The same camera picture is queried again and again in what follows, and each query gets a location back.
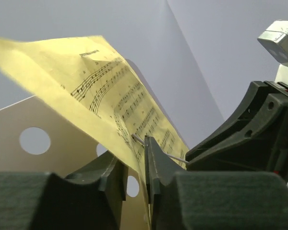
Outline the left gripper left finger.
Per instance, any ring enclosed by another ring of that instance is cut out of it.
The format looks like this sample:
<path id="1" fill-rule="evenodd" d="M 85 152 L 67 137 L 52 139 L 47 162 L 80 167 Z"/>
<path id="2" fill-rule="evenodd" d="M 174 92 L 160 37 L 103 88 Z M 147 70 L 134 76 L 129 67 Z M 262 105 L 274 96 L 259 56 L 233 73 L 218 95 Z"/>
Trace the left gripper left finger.
<path id="1" fill-rule="evenodd" d="M 117 230 L 127 177 L 110 152 L 66 177 L 0 172 L 0 230 Z"/>

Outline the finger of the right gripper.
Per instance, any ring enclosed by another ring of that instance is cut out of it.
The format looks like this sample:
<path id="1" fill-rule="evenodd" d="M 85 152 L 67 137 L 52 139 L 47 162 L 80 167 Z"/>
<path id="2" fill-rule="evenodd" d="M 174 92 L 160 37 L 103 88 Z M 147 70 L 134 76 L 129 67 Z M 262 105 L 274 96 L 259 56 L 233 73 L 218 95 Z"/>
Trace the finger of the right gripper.
<path id="1" fill-rule="evenodd" d="M 188 171 L 266 171 L 288 181 L 288 84 L 252 81 L 233 114 L 185 159 Z"/>

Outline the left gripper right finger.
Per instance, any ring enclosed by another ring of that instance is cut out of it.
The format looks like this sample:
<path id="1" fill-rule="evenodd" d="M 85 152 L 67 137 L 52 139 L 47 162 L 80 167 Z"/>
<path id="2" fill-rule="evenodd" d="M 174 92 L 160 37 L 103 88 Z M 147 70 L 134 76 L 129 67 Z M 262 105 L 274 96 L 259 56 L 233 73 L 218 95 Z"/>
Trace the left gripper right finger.
<path id="1" fill-rule="evenodd" d="M 189 172 L 144 138 L 153 230 L 288 230 L 288 187 L 275 173 Z"/>

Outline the lilac perforated music stand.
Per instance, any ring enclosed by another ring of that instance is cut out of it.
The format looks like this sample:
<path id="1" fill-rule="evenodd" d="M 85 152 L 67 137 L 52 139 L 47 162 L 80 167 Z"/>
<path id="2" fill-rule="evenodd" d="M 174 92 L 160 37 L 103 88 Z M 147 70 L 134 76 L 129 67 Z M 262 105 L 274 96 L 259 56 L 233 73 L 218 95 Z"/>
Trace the lilac perforated music stand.
<path id="1" fill-rule="evenodd" d="M 187 146 L 121 58 L 49 71 L 0 110 L 0 230 L 149 229 L 143 140 Z"/>

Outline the yellow sheet music page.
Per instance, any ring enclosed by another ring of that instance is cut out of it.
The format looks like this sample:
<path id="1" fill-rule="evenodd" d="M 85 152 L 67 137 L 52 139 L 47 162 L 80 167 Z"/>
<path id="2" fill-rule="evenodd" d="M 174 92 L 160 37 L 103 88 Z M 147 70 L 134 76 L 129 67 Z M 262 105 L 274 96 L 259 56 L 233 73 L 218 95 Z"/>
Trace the yellow sheet music page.
<path id="1" fill-rule="evenodd" d="M 0 171 L 66 176 L 101 144 L 140 187 L 123 203 L 121 229 L 149 229 L 144 148 L 132 135 L 153 136 L 178 158 L 188 147 L 128 62 L 101 36 L 0 38 L 0 70 L 33 94 L 0 110 Z"/>

